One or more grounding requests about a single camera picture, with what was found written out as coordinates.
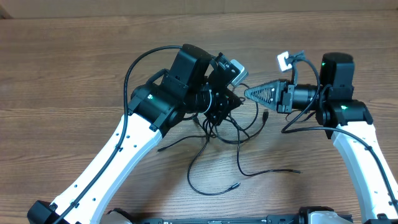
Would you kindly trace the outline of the black cable grey USB-C plug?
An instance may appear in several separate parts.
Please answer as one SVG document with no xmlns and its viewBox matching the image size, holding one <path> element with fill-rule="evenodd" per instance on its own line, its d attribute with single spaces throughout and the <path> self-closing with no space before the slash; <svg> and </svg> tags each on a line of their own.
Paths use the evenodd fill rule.
<svg viewBox="0 0 398 224">
<path fill-rule="evenodd" d="M 237 140 L 227 140 L 221 133 L 215 131 L 216 126 L 208 120 L 200 123 L 204 132 L 201 136 L 203 145 L 189 162 L 186 171 L 188 186 L 196 193 L 204 196 L 217 196 L 236 190 L 241 186 L 240 178 L 259 177 L 271 173 L 302 174 L 297 169 L 266 169 L 260 171 L 243 171 L 240 161 L 236 160 L 236 151 L 243 147 L 244 143 L 250 143 L 265 127 L 260 123 L 259 129 L 253 134 L 248 133 L 247 127 L 242 127 L 238 122 L 229 117 L 225 119 L 232 125 L 232 133 Z"/>
</svg>

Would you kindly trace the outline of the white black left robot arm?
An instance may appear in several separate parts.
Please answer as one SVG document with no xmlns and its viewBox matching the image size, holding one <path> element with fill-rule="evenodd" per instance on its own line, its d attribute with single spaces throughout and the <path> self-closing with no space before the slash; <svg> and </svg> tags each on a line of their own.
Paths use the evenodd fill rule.
<svg viewBox="0 0 398 224">
<path fill-rule="evenodd" d="M 203 114 L 219 125 L 239 107 L 232 88 L 247 75 L 242 64 L 223 54 L 214 56 L 190 44 L 177 47 L 170 68 L 134 91 L 124 90 L 124 113 L 106 145 L 62 194 L 52 202 L 36 201 L 28 221 L 99 223 L 133 168 L 186 114 Z"/>
</svg>

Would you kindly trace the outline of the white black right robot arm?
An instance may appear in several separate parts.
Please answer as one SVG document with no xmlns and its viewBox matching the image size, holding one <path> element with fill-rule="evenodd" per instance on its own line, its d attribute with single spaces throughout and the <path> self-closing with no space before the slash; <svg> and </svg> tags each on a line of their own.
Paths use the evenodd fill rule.
<svg viewBox="0 0 398 224">
<path fill-rule="evenodd" d="M 320 69 L 304 52 L 277 56 L 290 80 L 274 80 L 244 92 L 246 98 L 281 114 L 314 111 L 318 126 L 340 153 L 353 183 L 362 223 L 397 223 L 397 181 L 379 146 L 373 117 L 353 99 L 354 60 L 330 52 Z"/>
</svg>

